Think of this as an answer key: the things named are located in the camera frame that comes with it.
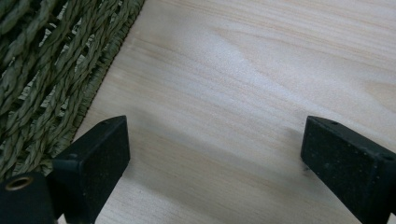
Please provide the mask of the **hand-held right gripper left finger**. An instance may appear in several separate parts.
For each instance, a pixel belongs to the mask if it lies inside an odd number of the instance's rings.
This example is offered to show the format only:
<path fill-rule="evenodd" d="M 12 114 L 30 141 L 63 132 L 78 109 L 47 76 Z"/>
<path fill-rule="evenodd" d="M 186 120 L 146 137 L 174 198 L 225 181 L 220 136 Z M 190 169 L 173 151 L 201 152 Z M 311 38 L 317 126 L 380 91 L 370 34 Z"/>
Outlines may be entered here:
<path fill-rule="evenodd" d="M 96 124 L 52 160 L 55 214 L 71 224 L 93 224 L 129 161 L 127 118 Z"/>

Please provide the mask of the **green woven straw basket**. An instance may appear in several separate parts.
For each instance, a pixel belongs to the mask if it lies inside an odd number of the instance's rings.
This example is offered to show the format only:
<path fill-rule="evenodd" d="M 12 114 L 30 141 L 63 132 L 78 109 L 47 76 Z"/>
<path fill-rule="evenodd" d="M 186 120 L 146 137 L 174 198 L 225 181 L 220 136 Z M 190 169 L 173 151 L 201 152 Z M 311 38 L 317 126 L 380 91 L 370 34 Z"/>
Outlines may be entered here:
<path fill-rule="evenodd" d="M 65 150 L 145 0 L 0 0 L 0 182 Z"/>

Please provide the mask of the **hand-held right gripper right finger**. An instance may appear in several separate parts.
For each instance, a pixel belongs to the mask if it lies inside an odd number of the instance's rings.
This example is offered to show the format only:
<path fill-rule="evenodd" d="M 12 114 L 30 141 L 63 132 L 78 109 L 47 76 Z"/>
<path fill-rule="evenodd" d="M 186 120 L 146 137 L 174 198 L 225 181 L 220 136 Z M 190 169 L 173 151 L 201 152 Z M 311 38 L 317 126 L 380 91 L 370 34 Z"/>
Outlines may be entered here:
<path fill-rule="evenodd" d="M 309 116 L 301 158 L 362 224 L 396 216 L 396 153 L 339 122 Z"/>

